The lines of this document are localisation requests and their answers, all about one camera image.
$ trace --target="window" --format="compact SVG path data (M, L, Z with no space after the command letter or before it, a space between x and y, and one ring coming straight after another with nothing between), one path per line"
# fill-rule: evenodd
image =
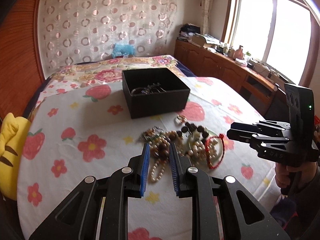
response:
M271 65L299 84L309 52L310 11L291 0L239 0L231 40L235 49Z

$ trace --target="black box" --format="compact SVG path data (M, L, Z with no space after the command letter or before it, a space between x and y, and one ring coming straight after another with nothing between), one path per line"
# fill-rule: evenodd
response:
M135 88L160 83L166 92L131 95ZM167 68L122 71L122 87L131 118L177 112L186 107L190 88Z

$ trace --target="curtain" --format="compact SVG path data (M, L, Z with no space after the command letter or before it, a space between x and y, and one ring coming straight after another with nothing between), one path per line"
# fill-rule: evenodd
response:
M137 57L162 55L177 0L40 0L39 48L44 72L111 57L130 44Z
M201 0L202 7L202 20L201 20L201 33L209 33L209 12L211 9L212 0Z

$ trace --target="yellow plush toy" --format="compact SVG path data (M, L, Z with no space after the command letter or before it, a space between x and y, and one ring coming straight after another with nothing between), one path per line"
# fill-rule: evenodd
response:
M0 191L17 200L20 158L31 122L23 117L7 114L0 132Z

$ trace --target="bedsheet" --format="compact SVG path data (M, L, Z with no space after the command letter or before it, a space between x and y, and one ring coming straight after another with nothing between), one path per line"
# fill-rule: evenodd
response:
M157 57L115 58L84 65L65 66L51 76L51 81L40 93L36 107L48 96L78 88L120 82L122 71L139 68L166 67L178 77L185 75L176 67L170 55Z
M191 89L182 112L189 122L226 134L233 121L263 120L222 81L181 79ZM86 176L110 176L139 155L143 144L138 138L143 131L153 126L180 129L174 122L176 116L167 113L132 120L121 82L48 97L30 127L20 163L17 198L25 238ZM280 195L274 181L274 163L258 158L248 144L226 137L224 142L224 160L216 170L206 170L208 174L218 178L235 176L270 210ZM142 199L129 199L129 240L191 239L191 206L190 198L176 197L167 167L159 182L148 181Z

